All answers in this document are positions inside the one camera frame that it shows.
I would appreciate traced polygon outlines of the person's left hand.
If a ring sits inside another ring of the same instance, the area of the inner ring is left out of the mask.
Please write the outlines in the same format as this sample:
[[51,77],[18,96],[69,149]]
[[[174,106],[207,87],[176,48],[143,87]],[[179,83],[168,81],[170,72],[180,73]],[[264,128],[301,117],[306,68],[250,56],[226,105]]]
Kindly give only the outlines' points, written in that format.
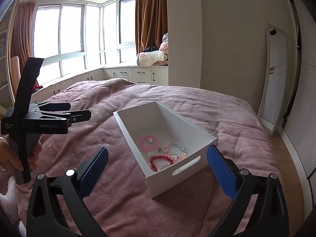
[[[38,165],[40,152],[42,152],[42,143],[39,141],[33,148],[33,154],[28,156],[28,164],[32,170],[36,170]],[[23,165],[16,154],[16,152],[10,147],[8,136],[1,137],[1,175],[5,176],[15,168],[22,171]]]

